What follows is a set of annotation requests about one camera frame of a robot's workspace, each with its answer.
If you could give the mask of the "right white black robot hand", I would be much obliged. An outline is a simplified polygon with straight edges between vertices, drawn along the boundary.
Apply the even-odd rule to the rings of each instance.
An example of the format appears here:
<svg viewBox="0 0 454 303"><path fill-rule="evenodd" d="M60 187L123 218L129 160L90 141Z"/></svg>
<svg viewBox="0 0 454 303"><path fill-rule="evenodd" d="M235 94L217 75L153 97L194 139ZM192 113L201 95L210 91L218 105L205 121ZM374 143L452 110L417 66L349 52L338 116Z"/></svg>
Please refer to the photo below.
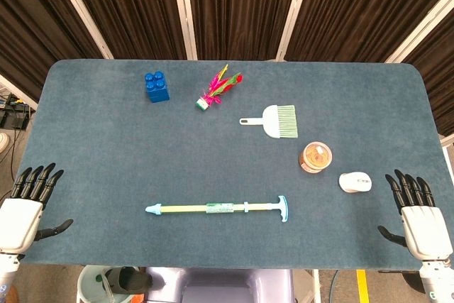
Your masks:
<svg viewBox="0 0 454 303"><path fill-rule="evenodd" d="M400 170L385 175L403 225L402 236L378 226L388 241L407 248L422 262L446 261L453 246L441 210L436 206L430 186L422 177L412 177Z"/></svg>

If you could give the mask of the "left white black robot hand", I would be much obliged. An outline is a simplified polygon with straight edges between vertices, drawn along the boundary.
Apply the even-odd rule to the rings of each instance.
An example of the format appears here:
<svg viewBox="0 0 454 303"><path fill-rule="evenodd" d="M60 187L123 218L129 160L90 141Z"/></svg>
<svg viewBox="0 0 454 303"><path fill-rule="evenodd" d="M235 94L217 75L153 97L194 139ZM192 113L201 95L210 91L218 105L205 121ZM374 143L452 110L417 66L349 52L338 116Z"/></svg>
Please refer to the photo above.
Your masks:
<svg viewBox="0 0 454 303"><path fill-rule="evenodd" d="M23 255L33 242L66 231L74 222L68 219L59 226L40 229L43 212L64 171L54 171L55 163L26 168L13 184L10 195L1 205L1 253Z"/></svg>

